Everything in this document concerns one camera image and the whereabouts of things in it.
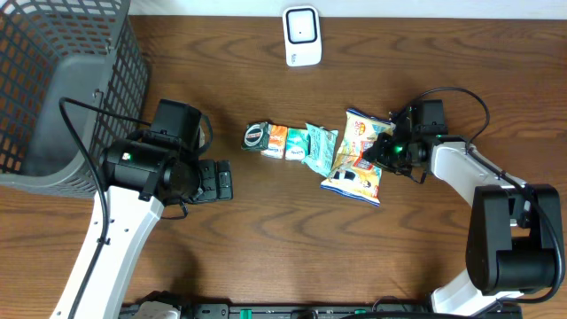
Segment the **large beige snack bag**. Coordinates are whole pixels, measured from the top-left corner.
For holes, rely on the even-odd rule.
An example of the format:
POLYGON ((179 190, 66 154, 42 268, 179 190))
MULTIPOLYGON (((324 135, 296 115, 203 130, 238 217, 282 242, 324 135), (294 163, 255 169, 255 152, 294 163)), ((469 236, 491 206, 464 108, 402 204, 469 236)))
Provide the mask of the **large beige snack bag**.
POLYGON ((382 169, 365 160, 362 154, 374 144, 379 134, 391 135, 394 129, 395 125, 390 121, 353 108, 347 109, 343 140, 330 173, 321 182, 321 188, 380 206, 378 192, 382 169))

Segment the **dark green round-logo packet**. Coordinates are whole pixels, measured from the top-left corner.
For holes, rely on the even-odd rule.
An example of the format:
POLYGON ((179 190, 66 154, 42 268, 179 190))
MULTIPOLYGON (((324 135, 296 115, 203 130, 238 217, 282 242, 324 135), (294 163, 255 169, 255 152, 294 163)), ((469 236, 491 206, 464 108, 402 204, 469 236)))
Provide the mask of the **dark green round-logo packet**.
POLYGON ((241 148, 249 152, 267 150, 272 125, 268 122, 255 122, 246 127, 241 148))

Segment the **light green snack packet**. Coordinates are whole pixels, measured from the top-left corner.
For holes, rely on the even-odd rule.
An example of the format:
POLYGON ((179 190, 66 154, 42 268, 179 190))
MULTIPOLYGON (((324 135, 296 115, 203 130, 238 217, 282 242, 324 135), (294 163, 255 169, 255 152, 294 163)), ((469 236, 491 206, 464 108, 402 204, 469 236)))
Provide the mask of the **light green snack packet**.
POLYGON ((309 137, 309 153, 302 160, 317 174, 327 177, 332 169, 337 130, 327 130, 324 127, 306 124, 309 137))

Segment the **orange small snack packet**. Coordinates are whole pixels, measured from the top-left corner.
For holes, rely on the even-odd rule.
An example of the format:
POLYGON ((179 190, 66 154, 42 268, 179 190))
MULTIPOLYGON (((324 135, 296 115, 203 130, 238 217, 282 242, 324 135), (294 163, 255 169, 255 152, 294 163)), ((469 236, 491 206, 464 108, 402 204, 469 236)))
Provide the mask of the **orange small snack packet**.
POLYGON ((260 152, 261 155, 273 159, 282 159, 285 153, 288 128, 272 125, 268 140, 268 148, 260 152))

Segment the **teal small snack packet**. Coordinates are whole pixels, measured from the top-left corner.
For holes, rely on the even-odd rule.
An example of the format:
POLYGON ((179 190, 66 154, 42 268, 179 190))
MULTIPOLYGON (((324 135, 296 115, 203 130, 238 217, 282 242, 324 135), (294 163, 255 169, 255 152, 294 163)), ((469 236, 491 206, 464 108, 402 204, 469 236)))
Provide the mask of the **teal small snack packet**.
POLYGON ((286 160, 302 161, 309 151, 309 135, 306 129, 289 128, 286 139, 286 160))

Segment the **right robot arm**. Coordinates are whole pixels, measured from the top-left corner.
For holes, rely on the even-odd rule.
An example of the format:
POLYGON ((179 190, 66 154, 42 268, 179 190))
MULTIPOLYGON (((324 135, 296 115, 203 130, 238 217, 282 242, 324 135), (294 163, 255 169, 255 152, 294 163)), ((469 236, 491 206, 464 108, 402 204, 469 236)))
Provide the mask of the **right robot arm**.
POLYGON ((503 303, 540 303, 565 276, 559 194, 507 174, 462 136, 449 134, 441 100, 413 102, 391 116, 362 157, 410 177, 415 168, 451 186, 471 207, 466 269, 430 296, 442 315, 482 315, 503 303))

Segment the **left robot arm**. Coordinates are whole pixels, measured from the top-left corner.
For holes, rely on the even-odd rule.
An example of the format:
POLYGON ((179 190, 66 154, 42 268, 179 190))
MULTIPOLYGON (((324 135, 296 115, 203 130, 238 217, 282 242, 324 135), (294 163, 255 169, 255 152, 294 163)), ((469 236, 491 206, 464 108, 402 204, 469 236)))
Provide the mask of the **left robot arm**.
POLYGON ((95 165, 78 137, 63 97, 59 110, 97 192, 82 248, 52 315, 116 318, 140 252, 167 206, 184 215, 190 205, 234 197, 230 164, 203 159, 213 141, 209 118, 181 102, 162 99, 152 122, 117 139, 95 165))

